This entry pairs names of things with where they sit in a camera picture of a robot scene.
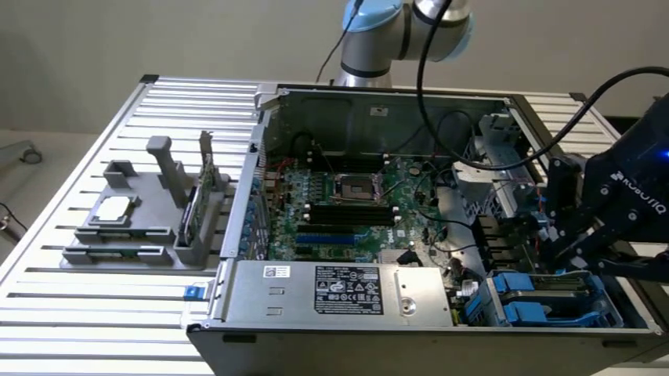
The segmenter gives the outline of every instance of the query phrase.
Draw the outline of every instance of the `white wall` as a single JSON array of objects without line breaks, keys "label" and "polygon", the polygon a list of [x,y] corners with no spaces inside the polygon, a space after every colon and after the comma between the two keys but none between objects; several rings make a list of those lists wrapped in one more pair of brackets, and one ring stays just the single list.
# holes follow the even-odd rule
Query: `white wall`
[{"label": "white wall", "polygon": [[[336,42],[345,0],[0,0],[0,128],[99,132],[145,73],[301,80]],[[612,74],[669,65],[667,0],[473,0],[468,52],[432,86],[591,92]],[[336,57],[326,77],[340,66]],[[413,62],[394,81],[413,85]],[[641,114],[666,78],[600,105]]]}]

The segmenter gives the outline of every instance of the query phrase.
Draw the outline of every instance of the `capacitor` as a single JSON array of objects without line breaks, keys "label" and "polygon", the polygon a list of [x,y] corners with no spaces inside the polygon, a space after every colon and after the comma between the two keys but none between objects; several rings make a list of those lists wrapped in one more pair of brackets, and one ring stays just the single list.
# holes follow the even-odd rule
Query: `capacitor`
[{"label": "capacitor", "polygon": [[409,175],[412,175],[412,176],[420,176],[421,175],[421,169],[418,167],[410,167],[409,168]]}]

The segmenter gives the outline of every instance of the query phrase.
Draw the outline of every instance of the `blue clip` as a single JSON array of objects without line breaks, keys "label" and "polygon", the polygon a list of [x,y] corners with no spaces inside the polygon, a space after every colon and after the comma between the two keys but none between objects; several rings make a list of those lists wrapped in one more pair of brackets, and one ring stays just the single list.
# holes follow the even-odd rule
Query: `blue clip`
[{"label": "blue clip", "polygon": [[185,301],[203,302],[205,301],[205,287],[187,286],[185,289]]}]

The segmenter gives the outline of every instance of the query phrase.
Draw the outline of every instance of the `metal slats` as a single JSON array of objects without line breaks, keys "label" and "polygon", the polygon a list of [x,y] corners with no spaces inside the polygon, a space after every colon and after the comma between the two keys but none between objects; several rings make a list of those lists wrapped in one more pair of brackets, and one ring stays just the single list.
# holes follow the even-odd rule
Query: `metal slats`
[{"label": "metal slats", "polygon": [[[61,248],[74,240],[73,228],[107,184],[107,162],[130,159],[139,172],[159,172],[145,151],[151,136],[173,138],[175,160],[197,173],[201,130],[211,131],[220,170],[234,181],[240,178],[257,124],[257,88],[249,82],[161,78],[138,89],[138,100],[110,125],[83,172],[66,182],[70,192],[34,225],[39,233],[22,242],[26,252],[0,285],[0,374],[211,375],[181,328],[186,304],[195,315],[205,314],[207,305],[185,303],[182,294],[186,285],[214,276],[218,256],[210,256],[202,271],[70,273],[59,268]],[[531,93],[527,98],[556,134],[580,104],[563,94]],[[592,155],[611,141],[589,116],[561,145]],[[224,212],[229,208],[228,199]],[[226,221],[218,224],[217,244]]]}]

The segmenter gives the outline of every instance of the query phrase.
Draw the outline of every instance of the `black connector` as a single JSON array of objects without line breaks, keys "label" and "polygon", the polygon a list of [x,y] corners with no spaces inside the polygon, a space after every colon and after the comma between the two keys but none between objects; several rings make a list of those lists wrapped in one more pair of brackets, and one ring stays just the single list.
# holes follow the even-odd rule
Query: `black connector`
[{"label": "black connector", "polygon": [[417,200],[417,203],[418,203],[420,205],[424,205],[424,204],[425,204],[425,202],[426,202],[426,194],[425,194],[425,193],[422,193],[421,191],[417,191],[417,192],[414,193],[414,199]]},{"label": "black connector", "polygon": [[425,245],[430,243],[430,229],[428,229],[428,227],[422,229],[422,243]]},{"label": "black connector", "polygon": [[416,262],[418,264],[418,266],[422,266],[422,261],[421,259],[418,258],[418,254],[412,251],[412,250],[408,250],[405,253],[402,253],[402,255],[397,258],[397,263],[400,265],[409,265],[412,264],[413,262]]}]

